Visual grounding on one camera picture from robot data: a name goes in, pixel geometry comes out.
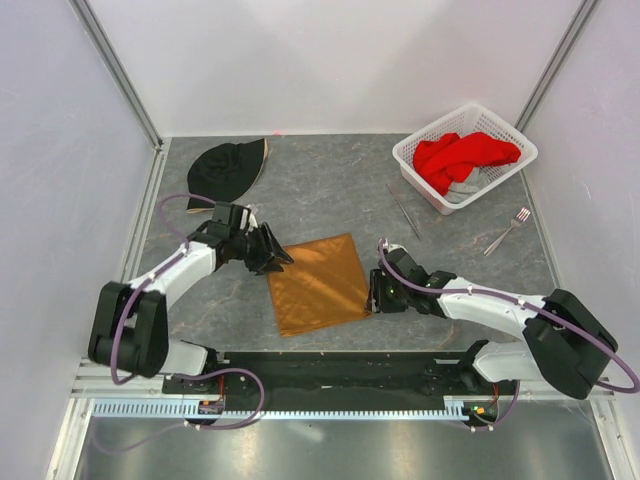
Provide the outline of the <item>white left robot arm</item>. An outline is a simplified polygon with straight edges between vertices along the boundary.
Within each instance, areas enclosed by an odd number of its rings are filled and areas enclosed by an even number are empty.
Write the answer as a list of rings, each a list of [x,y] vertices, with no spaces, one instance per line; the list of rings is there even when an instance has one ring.
[[[117,385],[169,373],[184,375],[198,393],[211,392],[219,382],[218,367],[207,361],[206,348],[169,338],[168,313],[196,283],[234,260],[256,275],[281,272],[294,262],[250,208],[219,202],[211,218],[160,265],[127,283],[102,287],[89,359],[108,367]]]

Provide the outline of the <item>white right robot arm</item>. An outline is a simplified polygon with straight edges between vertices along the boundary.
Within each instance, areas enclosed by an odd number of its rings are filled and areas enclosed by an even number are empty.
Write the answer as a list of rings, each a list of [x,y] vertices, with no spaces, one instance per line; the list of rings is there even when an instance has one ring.
[[[367,308],[463,320],[501,331],[511,343],[479,340],[458,368],[467,392],[501,381],[545,380],[555,390],[585,399],[618,348],[616,340],[572,293],[516,295],[473,284],[445,271],[427,273],[400,245],[381,241],[370,273]]]

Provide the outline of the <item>orange cloth napkin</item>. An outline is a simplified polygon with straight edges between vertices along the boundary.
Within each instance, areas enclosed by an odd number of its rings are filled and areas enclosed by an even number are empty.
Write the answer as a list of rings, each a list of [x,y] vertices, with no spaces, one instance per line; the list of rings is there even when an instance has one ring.
[[[349,233],[285,248],[294,263],[269,276],[279,333],[291,337],[367,318],[368,284]]]

